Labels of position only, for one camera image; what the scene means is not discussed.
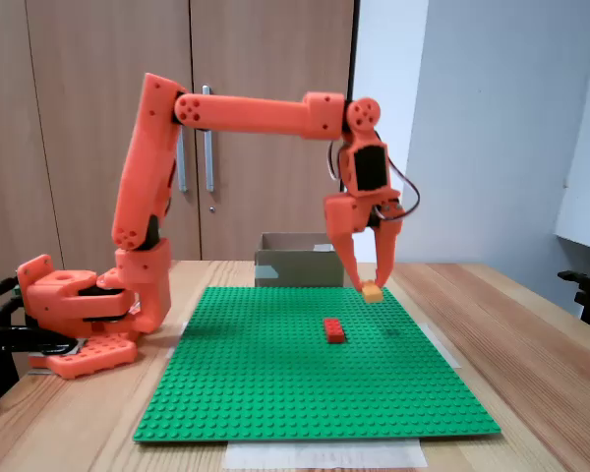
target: cardboard box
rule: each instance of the cardboard box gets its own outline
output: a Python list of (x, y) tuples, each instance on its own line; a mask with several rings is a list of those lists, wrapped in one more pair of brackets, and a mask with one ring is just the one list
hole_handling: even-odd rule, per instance
[(257, 287), (342, 287), (343, 265), (324, 233), (263, 233)]

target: green lego baseplate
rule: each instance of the green lego baseplate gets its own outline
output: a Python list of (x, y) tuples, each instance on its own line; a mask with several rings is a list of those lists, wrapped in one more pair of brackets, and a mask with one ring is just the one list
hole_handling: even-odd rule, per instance
[[(330, 344), (324, 319), (346, 341)], [(500, 431), (388, 290), (206, 289), (134, 440), (337, 440)]]

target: wooden cabinet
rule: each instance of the wooden cabinet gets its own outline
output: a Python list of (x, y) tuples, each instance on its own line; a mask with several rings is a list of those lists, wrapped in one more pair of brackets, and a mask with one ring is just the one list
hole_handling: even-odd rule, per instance
[[(48, 175), (66, 268), (114, 266), (111, 224), (146, 72), (192, 82), (186, 0), (28, 2)], [(186, 162), (195, 161), (185, 133)], [(173, 258), (199, 259), (196, 166), (162, 227)]]
[[(26, 8), (19, 0), (0, 0), (0, 279), (43, 253), (61, 265)], [(23, 318), (19, 313), (14, 320)]]
[[(346, 93), (351, 1), (191, 0), (194, 90), (296, 100)], [(202, 254), (250, 260), (263, 231), (325, 231), (327, 142), (212, 133), (214, 190), (197, 132)]]
[[(49, 253), (114, 265), (111, 224), (145, 72), (201, 92), (346, 92), (351, 0), (0, 1), (0, 275)], [(323, 231), (327, 143), (185, 130), (174, 259), (250, 259), (262, 231)]]

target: wooden table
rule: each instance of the wooden table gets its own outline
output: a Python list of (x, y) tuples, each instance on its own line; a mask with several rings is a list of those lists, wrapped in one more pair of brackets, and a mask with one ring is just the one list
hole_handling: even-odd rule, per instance
[[(253, 281), (252, 263), (177, 263), (172, 309), (138, 362), (75, 381), (25, 376), (0, 400), (0, 470), (220, 470), (225, 443), (144, 447), (132, 435), (204, 288)], [(484, 265), (398, 265), (388, 288), (502, 427), (422, 441), (422, 470), (590, 470), (587, 324)]]

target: robotic arm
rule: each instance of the robotic arm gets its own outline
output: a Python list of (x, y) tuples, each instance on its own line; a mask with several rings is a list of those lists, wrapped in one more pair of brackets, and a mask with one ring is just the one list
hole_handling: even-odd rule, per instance
[[(324, 201), (327, 234), (355, 288), (365, 289), (368, 301), (381, 299), (380, 288), (393, 268), (395, 239), (406, 211), (399, 203), (400, 193), (390, 187), (392, 163), (374, 130), (380, 115), (378, 104), (370, 98), (346, 103), (338, 93), (309, 92), (302, 102), (288, 102), (203, 95), (147, 74), (121, 179), (112, 238), (121, 251), (150, 246), (149, 222), (163, 219), (171, 197), (179, 124), (311, 140), (334, 141), (342, 136), (346, 145), (339, 152), (338, 169), (347, 193)], [(378, 270), (375, 282), (364, 283), (357, 271), (352, 234), (368, 226), (376, 237)]]

